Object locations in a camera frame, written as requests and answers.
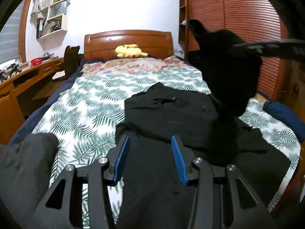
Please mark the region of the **red bowl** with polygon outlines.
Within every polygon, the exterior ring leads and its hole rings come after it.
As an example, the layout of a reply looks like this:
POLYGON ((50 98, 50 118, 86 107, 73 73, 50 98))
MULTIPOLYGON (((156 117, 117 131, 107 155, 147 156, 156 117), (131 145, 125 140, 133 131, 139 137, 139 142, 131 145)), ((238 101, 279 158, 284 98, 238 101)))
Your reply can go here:
POLYGON ((31 60, 31 65, 32 66, 38 66, 42 63, 43 58, 42 57, 38 57, 38 58, 34 58, 33 60, 31 60))

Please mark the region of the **black double-breasted coat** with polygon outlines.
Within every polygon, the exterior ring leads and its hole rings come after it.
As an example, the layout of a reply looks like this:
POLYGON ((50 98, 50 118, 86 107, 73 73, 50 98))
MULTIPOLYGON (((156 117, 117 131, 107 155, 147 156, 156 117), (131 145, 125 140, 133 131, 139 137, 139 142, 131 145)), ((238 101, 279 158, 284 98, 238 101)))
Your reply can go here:
POLYGON ((239 119, 256 93, 258 52, 242 48, 243 39, 232 31, 211 32, 195 19, 189 28, 200 47, 195 68, 211 93, 157 83, 125 101, 125 120, 115 132, 116 139, 130 138, 118 228, 188 226, 195 189, 179 180, 171 150, 174 135, 211 165, 236 165, 265 205, 290 166, 259 129, 239 119))

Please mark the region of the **floral quilt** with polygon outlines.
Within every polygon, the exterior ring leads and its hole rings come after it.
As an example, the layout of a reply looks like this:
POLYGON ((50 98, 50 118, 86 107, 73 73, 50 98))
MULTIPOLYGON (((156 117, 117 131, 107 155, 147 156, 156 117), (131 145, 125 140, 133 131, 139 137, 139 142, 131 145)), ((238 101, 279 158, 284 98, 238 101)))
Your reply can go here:
POLYGON ((82 69, 82 77, 101 76, 104 74, 150 73, 184 67, 189 67, 189 65, 173 55, 164 60, 153 57, 118 58, 105 63, 100 61, 85 64, 82 69))

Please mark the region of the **white wall shelf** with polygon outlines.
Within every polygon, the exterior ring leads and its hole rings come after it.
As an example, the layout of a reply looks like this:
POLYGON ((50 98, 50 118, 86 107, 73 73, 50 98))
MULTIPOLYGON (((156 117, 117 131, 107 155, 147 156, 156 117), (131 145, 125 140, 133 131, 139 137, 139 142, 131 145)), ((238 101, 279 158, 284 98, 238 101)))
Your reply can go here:
POLYGON ((70 0, 42 0, 34 11, 37 14, 36 38, 45 39, 55 34, 66 34, 67 10, 70 0))

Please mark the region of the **leaf-print white bedsheet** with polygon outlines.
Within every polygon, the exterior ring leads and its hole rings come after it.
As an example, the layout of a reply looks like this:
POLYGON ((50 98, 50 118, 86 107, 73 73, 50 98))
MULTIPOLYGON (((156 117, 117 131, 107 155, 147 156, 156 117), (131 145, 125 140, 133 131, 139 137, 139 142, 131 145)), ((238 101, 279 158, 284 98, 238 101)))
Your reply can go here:
MULTIPOLYGON (((81 76, 71 88, 61 92, 34 128, 34 133, 50 132, 59 140, 49 182, 54 182, 68 164, 83 167, 106 156, 118 142, 115 132, 117 125, 125 120, 125 101, 157 83, 176 90, 211 93, 201 72, 193 67, 150 73, 81 76)), ((292 129, 266 113, 256 99, 248 101, 239 119, 249 127, 259 129, 263 139, 290 161, 274 197, 266 205, 269 211, 273 211, 298 167, 300 143, 292 129)), ((116 186, 108 189, 116 225, 123 203, 123 187, 122 176, 116 186)))

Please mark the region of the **yellow plush toy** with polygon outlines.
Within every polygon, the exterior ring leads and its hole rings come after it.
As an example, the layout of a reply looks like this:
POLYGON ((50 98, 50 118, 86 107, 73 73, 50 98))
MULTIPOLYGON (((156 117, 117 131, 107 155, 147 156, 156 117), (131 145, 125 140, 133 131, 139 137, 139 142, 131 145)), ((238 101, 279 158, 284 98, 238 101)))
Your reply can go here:
POLYGON ((114 52, 118 58, 138 58, 148 56, 148 53, 143 52, 137 44, 117 46, 114 52))

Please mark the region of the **wooden headboard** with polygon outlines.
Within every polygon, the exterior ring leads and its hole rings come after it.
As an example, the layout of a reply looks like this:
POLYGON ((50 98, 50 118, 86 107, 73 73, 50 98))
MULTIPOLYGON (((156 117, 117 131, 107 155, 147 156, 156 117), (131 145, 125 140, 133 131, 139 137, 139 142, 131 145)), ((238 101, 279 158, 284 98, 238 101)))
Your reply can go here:
POLYGON ((119 30, 85 35, 84 58, 115 57, 117 46, 137 44, 143 51, 156 58, 164 59, 174 54, 172 34, 167 31, 119 30))

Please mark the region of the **dark wooden chair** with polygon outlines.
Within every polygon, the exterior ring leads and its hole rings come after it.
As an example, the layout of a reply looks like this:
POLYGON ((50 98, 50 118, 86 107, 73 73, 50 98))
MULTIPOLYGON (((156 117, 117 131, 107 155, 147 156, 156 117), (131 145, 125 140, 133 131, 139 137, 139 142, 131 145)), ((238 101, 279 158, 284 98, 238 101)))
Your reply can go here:
POLYGON ((71 47, 67 46, 64 52, 64 62, 60 68, 60 71, 58 71, 54 76, 52 77, 52 80, 62 80, 62 79, 68 79, 72 74, 74 74, 78 68, 78 61, 79 61, 79 50, 80 46, 71 47))

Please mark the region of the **grey window blind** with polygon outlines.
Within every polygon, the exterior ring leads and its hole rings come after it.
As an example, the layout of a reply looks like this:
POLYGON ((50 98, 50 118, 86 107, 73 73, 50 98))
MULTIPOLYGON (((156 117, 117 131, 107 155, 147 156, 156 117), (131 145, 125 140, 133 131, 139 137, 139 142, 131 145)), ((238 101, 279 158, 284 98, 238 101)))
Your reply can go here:
POLYGON ((24 7, 23 0, 15 9, 8 21, 1 30, 0 36, 0 62, 5 63, 9 60, 16 59, 19 56, 19 29, 22 10, 24 7))

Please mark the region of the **black gripper tools on desk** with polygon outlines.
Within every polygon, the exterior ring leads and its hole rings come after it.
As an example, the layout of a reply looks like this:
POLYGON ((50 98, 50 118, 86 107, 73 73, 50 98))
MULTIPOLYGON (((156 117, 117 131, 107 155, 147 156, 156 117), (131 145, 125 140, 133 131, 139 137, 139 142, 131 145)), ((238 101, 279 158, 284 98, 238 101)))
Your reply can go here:
POLYGON ((13 74, 20 73, 22 69, 18 64, 11 64, 6 69, 1 70, 1 81, 6 81, 8 78, 11 78, 13 74))

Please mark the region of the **navy blue blanket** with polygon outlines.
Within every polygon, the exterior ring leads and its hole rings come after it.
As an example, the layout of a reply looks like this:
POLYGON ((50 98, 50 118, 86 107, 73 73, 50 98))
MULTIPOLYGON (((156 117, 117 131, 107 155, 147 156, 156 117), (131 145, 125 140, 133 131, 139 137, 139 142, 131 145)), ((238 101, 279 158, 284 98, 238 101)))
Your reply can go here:
POLYGON ((293 110, 284 104, 273 101, 266 101, 263 110, 292 129, 299 143, 304 142, 305 124, 293 110))

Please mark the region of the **long wooden cabinet desk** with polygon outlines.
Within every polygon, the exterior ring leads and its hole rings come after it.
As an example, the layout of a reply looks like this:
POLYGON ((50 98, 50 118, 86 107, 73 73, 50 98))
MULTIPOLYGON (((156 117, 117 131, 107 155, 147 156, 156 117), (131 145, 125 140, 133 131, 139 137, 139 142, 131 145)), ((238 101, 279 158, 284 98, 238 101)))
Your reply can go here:
POLYGON ((18 96, 33 85, 57 72, 64 59, 56 57, 30 67, 1 83, 1 144, 7 145, 25 122, 18 96))

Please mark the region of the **louvered wooden wardrobe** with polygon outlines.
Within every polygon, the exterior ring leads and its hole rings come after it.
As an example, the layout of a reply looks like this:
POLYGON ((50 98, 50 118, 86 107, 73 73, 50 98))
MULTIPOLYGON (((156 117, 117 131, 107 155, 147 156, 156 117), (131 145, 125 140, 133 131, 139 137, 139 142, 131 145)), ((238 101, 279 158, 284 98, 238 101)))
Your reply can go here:
MULTIPOLYGON (((268 0, 180 0, 180 22, 197 19, 210 31, 231 30, 247 42, 285 39, 286 28, 268 0)), ((188 26, 180 26, 185 52, 199 50, 188 26)), ((276 101, 283 85, 285 60, 263 57, 257 92, 276 101)))

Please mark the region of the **folded dark grey garment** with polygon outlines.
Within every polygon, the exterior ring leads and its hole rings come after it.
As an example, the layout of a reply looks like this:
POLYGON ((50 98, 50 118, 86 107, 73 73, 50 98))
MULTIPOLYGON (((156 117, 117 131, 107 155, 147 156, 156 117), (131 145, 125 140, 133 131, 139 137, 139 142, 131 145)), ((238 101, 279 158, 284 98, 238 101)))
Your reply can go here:
POLYGON ((1 145, 1 228, 26 228, 49 187, 58 145, 52 133, 1 145))

